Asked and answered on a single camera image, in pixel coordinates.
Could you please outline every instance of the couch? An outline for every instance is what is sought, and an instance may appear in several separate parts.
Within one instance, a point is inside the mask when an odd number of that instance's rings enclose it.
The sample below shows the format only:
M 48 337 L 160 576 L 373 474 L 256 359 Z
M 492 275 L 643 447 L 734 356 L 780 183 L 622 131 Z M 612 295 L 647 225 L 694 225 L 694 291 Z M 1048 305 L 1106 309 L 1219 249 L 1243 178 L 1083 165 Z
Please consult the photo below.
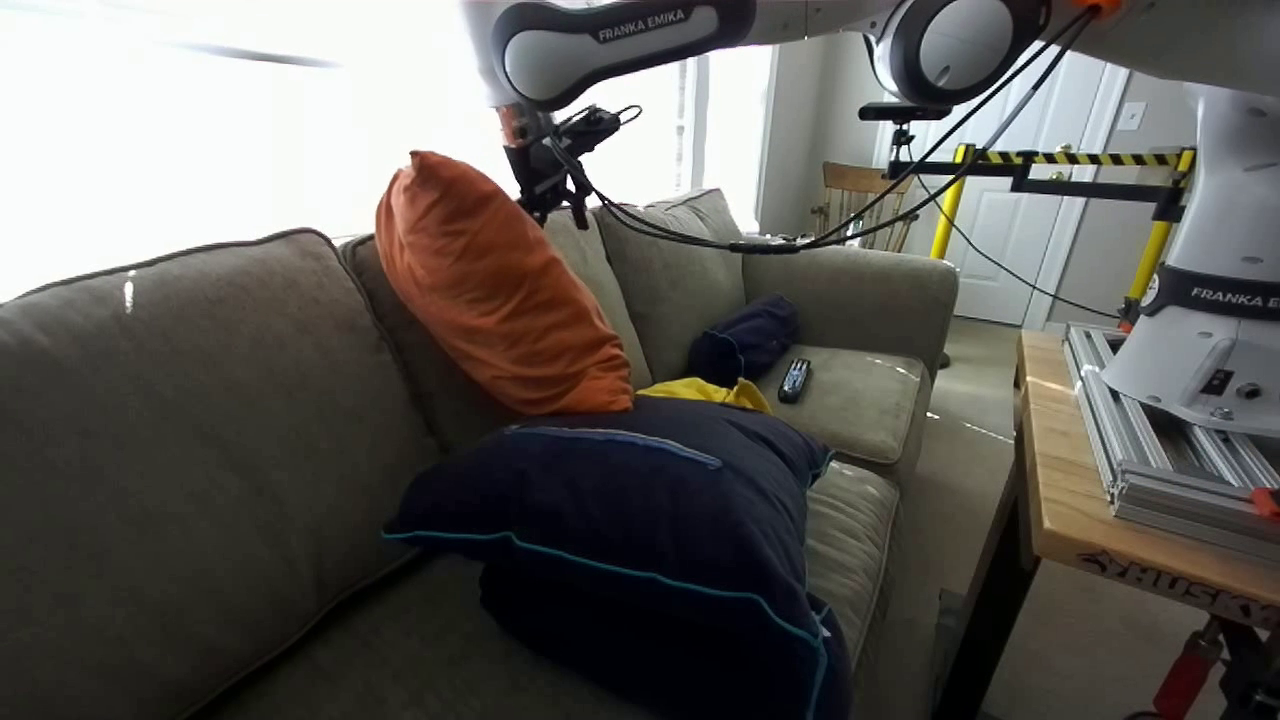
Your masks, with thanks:
M 719 190 L 638 211 L 739 241 Z M 814 378 L 773 412 L 837 447 L 807 584 L 856 681 L 955 273 L 674 249 L 605 211 L 547 235 L 635 387 L 698 327 L 792 300 Z M 294 226 L 29 291 L 0 309 L 0 387 L 0 716 L 643 716 L 509 639 L 477 558 L 378 538 L 420 467 L 511 412 L 406 316 L 366 235 Z

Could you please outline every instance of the yellow cloth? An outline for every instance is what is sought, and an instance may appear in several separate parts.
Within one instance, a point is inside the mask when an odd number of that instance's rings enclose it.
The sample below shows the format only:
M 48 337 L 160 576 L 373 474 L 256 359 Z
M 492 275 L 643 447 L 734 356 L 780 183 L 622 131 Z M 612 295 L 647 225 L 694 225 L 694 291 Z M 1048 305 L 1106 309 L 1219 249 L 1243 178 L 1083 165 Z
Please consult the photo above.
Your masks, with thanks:
M 732 387 L 709 385 L 698 375 L 674 375 L 674 378 L 638 387 L 638 397 L 704 400 L 704 402 L 734 402 L 734 406 L 768 412 L 760 385 L 744 375 Z

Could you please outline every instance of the black cable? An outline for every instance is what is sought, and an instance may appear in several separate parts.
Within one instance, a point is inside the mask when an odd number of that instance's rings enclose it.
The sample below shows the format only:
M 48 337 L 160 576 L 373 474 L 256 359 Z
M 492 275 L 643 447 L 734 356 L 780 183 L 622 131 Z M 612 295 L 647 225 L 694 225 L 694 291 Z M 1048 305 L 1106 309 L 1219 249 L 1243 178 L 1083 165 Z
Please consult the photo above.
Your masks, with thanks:
M 1072 51 L 1072 44 L 1083 35 L 1083 27 L 1095 19 L 1095 8 L 1075 12 L 1063 27 L 1054 27 L 1027 60 L 1020 60 L 982 100 L 976 100 L 940 141 L 927 143 L 927 153 L 918 158 L 910 158 L 910 166 L 905 166 L 879 194 L 870 194 L 862 208 L 856 208 L 842 225 L 827 226 L 823 235 L 814 235 L 807 249 L 832 249 L 832 244 L 847 244 L 859 235 L 876 235 L 879 226 L 916 218 L 918 208 L 937 202 L 953 183 L 959 183 L 976 155 L 990 153 L 994 141 L 1006 131 L 1006 123 L 1032 103 L 1032 97 L 1048 83 L 1048 75 L 1058 68 L 1058 60 Z M 987 134 L 987 143 L 980 153 L 970 153 L 955 174 L 949 174 L 937 190 L 927 190 L 918 202 L 905 208 L 892 218 L 879 218 L 870 226 L 859 230 L 842 230 L 847 225 L 856 225 L 862 211 L 870 211 L 887 190 L 894 190 L 906 174 L 918 174 L 918 166 L 976 115 L 982 111 L 1012 80 L 1020 80 L 1050 44 L 1054 56 L 1048 60 L 1048 68 L 1036 75 L 1036 83 L 1014 100 L 1014 107 L 1000 118 L 1000 127 Z
M 1083 35 L 1083 27 L 1095 19 L 1095 8 L 1075 12 L 1063 27 L 1054 27 L 1027 60 L 1020 60 L 994 86 L 982 91 L 980 103 L 970 103 L 906 172 L 899 172 L 887 187 L 879 187 L 862 208 L 856 208 L 847 218 L 838 218 L 837 226 L 811 235 L 807 244 L 715 244 L 715 241 L 698 241 L 674 226 L 665 226 L 647 217 L 635 217 L 633 208 L 617 202 L 612 194 L 598 194 L 605 211 L 612 218 L 618 218 L 633 230 L 654 235 L 654 241 L 671 241 L 671 244 L 690 244 L 690 249 L 715 249 L 715 252 L 764 252 L 764 256 L 782 256 L 782 252 L 811 252 L 811 249 L 837 249 L 859 235 L 876 235 L 892 225 L 916 218 L 918 208 L 937 202 L 937 194 L 945 194 L 953 183 L 959 183 L 967 174 L 967 166 L 976 165 L 976 155 L 967 155 L 955 174 L 949 174 L 949 183 L 940 183 L 937 190 L 927 190 L 918 202 L 894 211 L 892 218 L 869 225 L 847 230 L 847 225 L 859 225 L 859 217 L 869 217 L 876 202 L 885 202 L 906 174 L 916 174 L 933 153 L 940 153 L 980 107 L 987 107 L 1012 80 L 1020 80 L 1048 46 L 1054 46 L 1054 60 L 1036 75 L 1036 83 L 1022 91 L 1022 100 L 1014 103 L 1014 111 L 1003 118 L 1003 127 L 1027 107 L 1027 100 L 1043 86 L 1043 80 L 1054 71 L 1054 64 L 1072 51 L 1072 44 Z
M 1014 266 L 1006 266 L 1006 262 L 1000 262 L 990 252 L 982 252 L 982 249 L 955 225 L 955 217 L 953 217 L 949 208 L 940 208 L 940 202 L 933 202 L 933 208 L 937 208 L 940 218 L 949 218 L 949 226 L 963 241 L 963 249 L 967 249 L 970 256 L 987 260 L 990 266 L 1000 266 L 1003 275 L 1012 275 L 1012 280 L 1022 285 L 1027 291 L 1048 295 L 1048 300 L 1067 305 L 1067 309 L 1087 310 L 1087 316 L 1118 321 L 1118 310 L 1105 310 L 1105 309 L 1092 309 L 1092 305 L 1081 305 L 1081 300 L 1067 300 L 1067 295 L 1058 295 L 1058 291 L 1040 289 L 1036 280 L 1020 275 Z

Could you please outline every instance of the floor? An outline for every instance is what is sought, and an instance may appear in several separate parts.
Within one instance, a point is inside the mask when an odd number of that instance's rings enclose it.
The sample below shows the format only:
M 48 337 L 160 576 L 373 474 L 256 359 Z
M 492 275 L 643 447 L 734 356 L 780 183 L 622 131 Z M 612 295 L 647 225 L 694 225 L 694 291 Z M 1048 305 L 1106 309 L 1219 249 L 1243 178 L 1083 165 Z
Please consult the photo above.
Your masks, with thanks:
M 916 484 L 905 488 L 885 615 L 869 639 L 859 716 L 933 716 L 937 674 L 963 627 L 963 594 L 1012 474 L 1014 327 L 955 321 Z M 1040 565 L 982 701 L 982 720 L 1122 720 L 1144 710 L 1201 611 Z M 1217 682 L 1193 720 L 1219 716 Z

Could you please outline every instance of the navy blue pillow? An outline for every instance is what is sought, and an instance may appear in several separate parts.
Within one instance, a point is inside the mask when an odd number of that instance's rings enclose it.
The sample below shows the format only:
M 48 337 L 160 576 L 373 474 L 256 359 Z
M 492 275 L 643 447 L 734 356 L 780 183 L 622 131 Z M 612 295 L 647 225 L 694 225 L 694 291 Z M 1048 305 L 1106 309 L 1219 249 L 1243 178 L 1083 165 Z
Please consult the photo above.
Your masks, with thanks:
M 667 716 L 837 716 L 838 633 L 803 591 L 803 492 L 823 464 L 782 421 L 635 400 L 426 467 L 382 535 L 489 558 L 482 604 L 511 637 Z
M 685 375 L 732 387 L 739 375 L 760 378 L 795 344 L 795 309 L 768 295 L 732 321 L 698 331 L 686 349 Z

